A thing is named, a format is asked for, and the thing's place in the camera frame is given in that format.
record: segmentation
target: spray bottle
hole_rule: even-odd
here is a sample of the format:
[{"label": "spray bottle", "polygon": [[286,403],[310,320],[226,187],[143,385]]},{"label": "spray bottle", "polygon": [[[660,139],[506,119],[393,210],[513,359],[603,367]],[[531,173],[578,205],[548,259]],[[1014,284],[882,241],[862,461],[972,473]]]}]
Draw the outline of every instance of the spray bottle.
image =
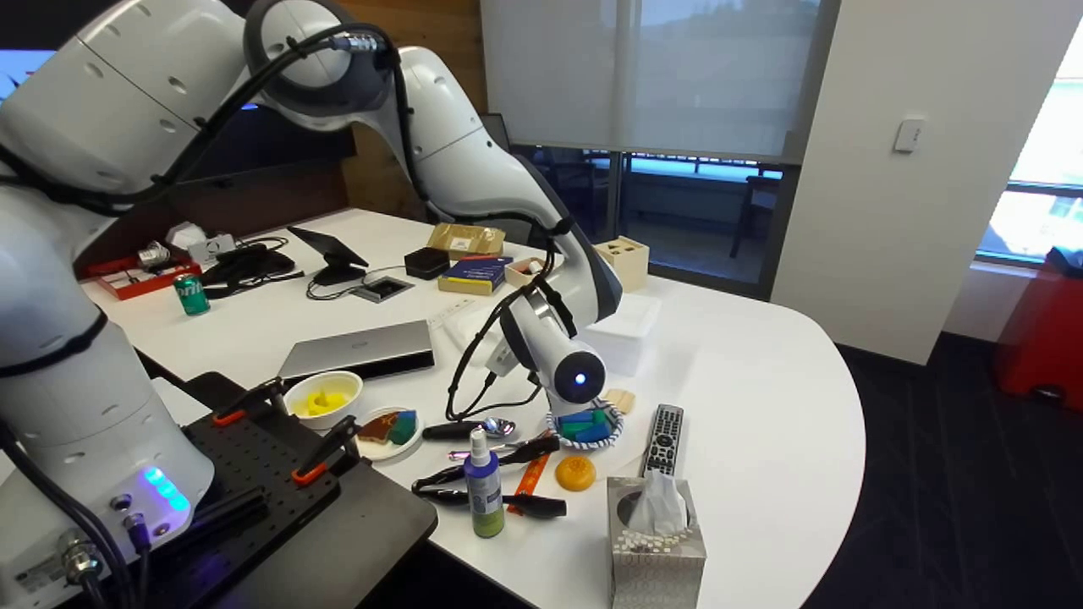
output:
[{"label": "spray bottle", "polygon": [[498,478],[502,461],[488,448],[485,425],[471,431],[466,488],[478,539],[498,539],[503,530],[503,493]]}]

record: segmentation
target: green object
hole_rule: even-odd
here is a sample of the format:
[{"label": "green object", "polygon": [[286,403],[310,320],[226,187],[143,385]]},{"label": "green object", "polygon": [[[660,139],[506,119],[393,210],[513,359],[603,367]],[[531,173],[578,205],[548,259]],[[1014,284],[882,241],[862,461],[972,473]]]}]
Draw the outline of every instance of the green object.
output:
[{"label": "green object", "polygon": [[397,412],[393,428],[384,431],[397,446],[408,443],[408,436],[417,431],[417,412],[401,409]]},{"label": "green object", "polygon": [[472,515],[478,539],[498,539],[503,530],[503,508],[489,515]]},{"label": "green object", "polygon": [[211,311],[211,299],[207,299],[207,292],[204,292],[204,281],[200,278],[179,278],[177,284],[177,297],[179,297],[179,303],[184,303],[184,311],[188,314],[188,316],[197,316],[197,314],[207,314]]}]

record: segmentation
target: remote control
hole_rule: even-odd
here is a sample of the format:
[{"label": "remote control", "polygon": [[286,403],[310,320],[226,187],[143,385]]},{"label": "remote control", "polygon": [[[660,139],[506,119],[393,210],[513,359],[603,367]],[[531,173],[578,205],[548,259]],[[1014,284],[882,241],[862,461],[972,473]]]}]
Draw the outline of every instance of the remote control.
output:
[{"label": "remote control", "polygon": [[675,473],[680,428],[684,428],[684,409],[673,403],[660,403],[649,418],[640,478],[645,470],[660,470],[669,478]]}]

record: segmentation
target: light switch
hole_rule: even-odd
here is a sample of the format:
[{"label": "light switch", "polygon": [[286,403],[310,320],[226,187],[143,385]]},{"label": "light switch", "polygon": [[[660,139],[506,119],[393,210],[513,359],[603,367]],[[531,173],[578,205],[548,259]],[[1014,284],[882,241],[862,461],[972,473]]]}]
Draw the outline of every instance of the light switch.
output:
[{"label": "light switch", "polygon": [[924,127],[924,113],[903,113],[899,127],[894,131],[891,151],[913,155],[921,127]]}]

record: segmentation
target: tissue box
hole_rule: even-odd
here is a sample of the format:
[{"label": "tissue box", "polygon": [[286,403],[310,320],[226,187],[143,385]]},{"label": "tissue box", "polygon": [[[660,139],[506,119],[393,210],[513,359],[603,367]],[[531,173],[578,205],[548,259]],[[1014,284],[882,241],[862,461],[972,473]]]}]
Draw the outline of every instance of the tissue box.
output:
[{"label": "tissue box", "polygon": [[686,479],[675,484],[686,505],[686,530],[680,534],[642,534],[630,530],[637,496],[642,489],[640,478],[610,478],[610,561],[613,561],[613,609],[680,609],[696,604],[708,549],[699,534],[696,509],[689,505]]},{"label": "tissue box", "polygon": [[649,246],[630,236],[596,244],[599,256],[616,269],[627,292],[640,292],[649,269]]}]

